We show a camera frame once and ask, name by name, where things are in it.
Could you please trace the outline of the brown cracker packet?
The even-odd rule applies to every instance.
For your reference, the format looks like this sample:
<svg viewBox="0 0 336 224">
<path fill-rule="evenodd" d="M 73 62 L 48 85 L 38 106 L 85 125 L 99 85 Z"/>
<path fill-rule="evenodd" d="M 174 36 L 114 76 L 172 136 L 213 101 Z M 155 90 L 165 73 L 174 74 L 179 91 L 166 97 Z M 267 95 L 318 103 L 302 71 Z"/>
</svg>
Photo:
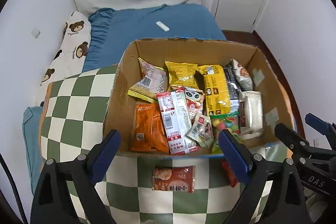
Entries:
<svg viewBox="0 0 336 224">
<path fill-rule="evenodd" d="M 160 167 L 152 173 L 152 190 L 193 193 L 195 166 Z"/>
</svg>

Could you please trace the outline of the grey white snack bag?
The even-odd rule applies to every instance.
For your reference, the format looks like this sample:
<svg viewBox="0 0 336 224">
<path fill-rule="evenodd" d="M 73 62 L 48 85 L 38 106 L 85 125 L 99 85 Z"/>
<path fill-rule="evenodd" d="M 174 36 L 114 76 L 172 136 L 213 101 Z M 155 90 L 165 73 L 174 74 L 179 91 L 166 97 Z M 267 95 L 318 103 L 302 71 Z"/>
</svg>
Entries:
<svg viewBox="0 0 336 224">
<path fill-rule="evenodd" d="M 231 66 L 240 89 L 242 91 L 252 91 L 253 81 L 248 71 L 235 59 L 231 59 Z"/>
</svg>

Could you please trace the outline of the red triangular candy packet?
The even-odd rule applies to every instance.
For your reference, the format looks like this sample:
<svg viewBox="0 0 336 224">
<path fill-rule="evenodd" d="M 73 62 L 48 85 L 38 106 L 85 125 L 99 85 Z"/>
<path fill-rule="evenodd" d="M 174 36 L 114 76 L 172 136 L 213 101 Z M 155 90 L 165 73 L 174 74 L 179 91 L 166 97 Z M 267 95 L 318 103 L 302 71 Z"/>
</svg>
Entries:
<svg viewBox="0 0 336 224">
<path fill-rule="evenodd" d="M 236 178 L 235 174 L 233 173 L 230 165 L 228 164 L 228 162 L 226 160 L 222 161 L 222 167 L 224 169 L 224 172 L 228 178 L 228 181 L 230 183 L 230 186 L 232 188 L 234 188 L 237 183 L 239 182 L 238 179 Z"/>
</svg>

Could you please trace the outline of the red white long snack pack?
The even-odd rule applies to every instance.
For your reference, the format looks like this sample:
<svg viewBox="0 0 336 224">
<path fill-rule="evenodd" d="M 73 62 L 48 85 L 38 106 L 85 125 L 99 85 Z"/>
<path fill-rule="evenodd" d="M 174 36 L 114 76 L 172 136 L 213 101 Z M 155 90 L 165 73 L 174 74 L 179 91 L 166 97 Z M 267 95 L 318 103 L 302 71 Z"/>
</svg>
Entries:
<svg viewBox="0 0 336 224">
<path fill-rule="evenodd" d="M 169 151 L 172 155 L 182 155 L 198 150 L 196 141 L 187 133 L 191 130 L 191 118 L 187 108 L 185 89 L 156 94 Z"/>
</svg>

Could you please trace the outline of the blue bed sheet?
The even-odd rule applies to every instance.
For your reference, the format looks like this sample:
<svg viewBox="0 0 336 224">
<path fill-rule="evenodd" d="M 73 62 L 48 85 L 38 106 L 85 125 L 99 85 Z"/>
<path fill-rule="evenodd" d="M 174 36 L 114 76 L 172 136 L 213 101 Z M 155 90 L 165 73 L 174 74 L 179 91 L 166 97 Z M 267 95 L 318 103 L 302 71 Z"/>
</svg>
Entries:
<svg viewBox="0 0 336 224">
<path fill-rule="evenodd" d="M 86 17 L 91 24 L 91 42 L 83 70 L 79 74 L 110 66 L 117 67 L 127 46 L 135 40 L 175 37 L 225 39 L 209 10 L 197 4 L 124 10 L 102 8 Z M 164 32 L 155 24 L 157 21 L 167 25 L 170 30 Z M 45 161 L 41 154 L 40 138 L 47 111 L 46 98 L 52 83 L 47 87 L 45 100 L 39 106 L 26 108 L 23 114 L 23 137 L 31 188 L 37 186 L 42 162 Z"/>
</svg>

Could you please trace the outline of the white yellow snack bag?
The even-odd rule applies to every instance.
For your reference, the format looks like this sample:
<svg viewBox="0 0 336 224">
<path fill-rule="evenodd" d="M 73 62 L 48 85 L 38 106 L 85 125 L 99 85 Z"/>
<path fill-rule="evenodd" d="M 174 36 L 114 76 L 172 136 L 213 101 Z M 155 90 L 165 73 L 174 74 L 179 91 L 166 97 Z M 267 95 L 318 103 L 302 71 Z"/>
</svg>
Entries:
<svg viewBox="0 0 336 224">
<path fill-rule="evenodd" d="M 157 93 L 166 91 L 167 73 L 161 67 L 147 63 L 138 58 L 142 79 L 127 91 L 127 95 L 150 103 L 157 102 Z"/>
</svg>

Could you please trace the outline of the white biscuit pack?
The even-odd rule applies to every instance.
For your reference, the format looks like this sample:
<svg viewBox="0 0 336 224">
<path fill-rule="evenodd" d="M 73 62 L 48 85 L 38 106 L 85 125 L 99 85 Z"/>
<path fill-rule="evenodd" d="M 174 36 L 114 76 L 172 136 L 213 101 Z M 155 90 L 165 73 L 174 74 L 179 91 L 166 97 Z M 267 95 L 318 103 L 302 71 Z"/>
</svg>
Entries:
<svg viewBox="0 0 336 224">
<path fill-rule="evenodd" d="M 263 134 L 262 96 L 257 91 L 239 93 L 240 102 L 240 138 L 248 140 Z"/>
</svg>

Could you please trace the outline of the bear print pillow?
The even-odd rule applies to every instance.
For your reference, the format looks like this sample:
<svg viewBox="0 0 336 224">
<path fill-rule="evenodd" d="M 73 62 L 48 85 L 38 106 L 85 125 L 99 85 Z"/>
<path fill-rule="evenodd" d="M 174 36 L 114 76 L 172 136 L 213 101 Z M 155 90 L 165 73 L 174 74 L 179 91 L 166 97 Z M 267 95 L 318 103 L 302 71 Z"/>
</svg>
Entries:
<svg viewBox="0 0 336 224">
<path fill-rule="evenodd" d="M 35 104 L 45 100 L 49 83 L 79 74 L 84 67 L 85 58 L 91 42 L 91 24 L 88 18 L 74 11 L 66 21 L 63 41 L 50 66 L 47 68 L 37 91 Z"/>
</svg>

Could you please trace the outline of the green white checkered blanket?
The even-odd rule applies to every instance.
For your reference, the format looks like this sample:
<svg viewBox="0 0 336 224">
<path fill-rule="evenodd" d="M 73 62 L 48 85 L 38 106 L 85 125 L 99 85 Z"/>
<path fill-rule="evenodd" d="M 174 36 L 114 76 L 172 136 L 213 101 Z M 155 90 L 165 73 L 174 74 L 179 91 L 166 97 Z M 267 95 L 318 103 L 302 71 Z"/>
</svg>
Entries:
<svg viewBox="0 0 336 224">
<path fill-rule="evenodd" d="M 42 124 L 43 160 L 71 161 L 102 141 L 115 66 L 53 82 Z M 193 193 L 151 188 L 155 166 L 195 167 Z M 96 190 L 118 223 L 222 223 L 243 190 L 230 186 L 219 157 L 155 159 L 115 156 Z"/>
</svg>

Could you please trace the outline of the small white snack packet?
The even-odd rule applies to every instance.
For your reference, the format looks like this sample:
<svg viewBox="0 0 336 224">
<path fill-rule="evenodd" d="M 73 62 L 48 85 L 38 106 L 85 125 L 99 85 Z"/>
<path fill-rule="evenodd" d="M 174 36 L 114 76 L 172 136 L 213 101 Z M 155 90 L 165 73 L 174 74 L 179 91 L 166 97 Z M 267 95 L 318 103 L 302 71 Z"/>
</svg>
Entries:
<svg viewBox="0 0 336 224">
<path fill-rule="evenodd" d="M 203 148 L 210 148 L 214 142 L 210 117 L 197 113 L 187 137 L 196 141 Z"/>
</svg>

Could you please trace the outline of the orange panda snack bag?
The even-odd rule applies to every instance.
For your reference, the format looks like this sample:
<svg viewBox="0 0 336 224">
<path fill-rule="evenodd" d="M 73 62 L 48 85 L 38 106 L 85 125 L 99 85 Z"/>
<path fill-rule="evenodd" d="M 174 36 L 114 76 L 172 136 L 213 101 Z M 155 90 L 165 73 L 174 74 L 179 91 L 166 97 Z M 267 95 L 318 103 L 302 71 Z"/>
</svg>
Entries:
<svg viewBox="0 0 336 224">
<path fill-rule="evenodd" d="M 194 122 L 195 116 L 199 114 L 203 114 L 204 107 L 204 99 L 205 94 L 202 90 L 182 86 L 182 85 L 173 85 L 170 87 L 170 90 L 183 90 L 186 97 L 187 109 L 189 112 L 189 116 L 191 119 L 191 123 Z"/>
</svg>

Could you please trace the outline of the yellow chip bag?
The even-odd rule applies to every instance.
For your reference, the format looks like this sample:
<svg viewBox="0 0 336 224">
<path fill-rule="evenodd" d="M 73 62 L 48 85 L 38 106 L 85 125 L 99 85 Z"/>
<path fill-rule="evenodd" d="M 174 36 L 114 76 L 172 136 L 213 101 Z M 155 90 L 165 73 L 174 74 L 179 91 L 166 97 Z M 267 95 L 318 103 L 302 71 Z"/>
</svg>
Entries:
<svg viewBox="0 0 336 224">
<path fill-rule="evenodd" d="M 197 64 L 192 63 L 175 63 L 165 61 L 169 73 L 169 87 L 186 86 L 198 89 L 197 81 L 194 77 L 197 71 Z"/>
</svg>

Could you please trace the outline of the yellow black snack pack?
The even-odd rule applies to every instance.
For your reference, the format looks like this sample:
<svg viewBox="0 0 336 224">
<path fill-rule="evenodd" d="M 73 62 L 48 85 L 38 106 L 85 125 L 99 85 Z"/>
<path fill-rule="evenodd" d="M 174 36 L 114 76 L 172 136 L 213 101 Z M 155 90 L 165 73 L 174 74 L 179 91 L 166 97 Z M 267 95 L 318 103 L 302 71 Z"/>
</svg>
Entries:
<svg viewBox="0 0 336 224">
<path fill-rule="evenodd" d="M 239 114 L 239 102 L 231 102 L 230 90 L 221 65 L 201 65 L 197 67 L 204 79 L 206 114 L 208 116 L 233 116 Z"/>
</svg>

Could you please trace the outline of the watermelon gum ball bag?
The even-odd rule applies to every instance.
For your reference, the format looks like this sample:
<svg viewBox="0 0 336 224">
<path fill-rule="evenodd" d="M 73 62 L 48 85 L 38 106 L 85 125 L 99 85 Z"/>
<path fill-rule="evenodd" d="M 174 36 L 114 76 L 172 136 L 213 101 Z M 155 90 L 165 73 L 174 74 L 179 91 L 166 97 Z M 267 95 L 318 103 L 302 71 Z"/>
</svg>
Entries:
<svg viewBox="0 0 336 224">
<path fill-rule="evenodd" d="M 240 139 L 238 112 L 222 114 L 222 115 L 211 115 L 210 118 L 211 118 L 211 124 L 213 127 L 213 135 L 215 138 L 215 141 L 212 147 L 212 154 L 222 153 L 219 147 L 219 143 L 218 143 L 219 133 L 222 130 L 228 130 L 239 143 L 242 143 L 242 140 Z"/>
</svg>

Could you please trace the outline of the cardboard milk box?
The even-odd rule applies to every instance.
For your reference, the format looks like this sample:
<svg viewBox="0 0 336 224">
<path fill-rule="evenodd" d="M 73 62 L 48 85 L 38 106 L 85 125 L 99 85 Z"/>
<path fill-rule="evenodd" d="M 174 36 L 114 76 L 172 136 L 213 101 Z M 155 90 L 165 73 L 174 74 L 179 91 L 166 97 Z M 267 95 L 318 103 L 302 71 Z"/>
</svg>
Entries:
<svg viewBox="0 0 336 224">
<path fill-rule="evenodd" d="M 248 148 L 274 143 L 294 126 L 286 91 L 260 49 L 218 40 L 132 42 L 118 64 L 103 133 L 121 135 L 120 153 L 211 156 L 219 129 Z"/>
</svg>

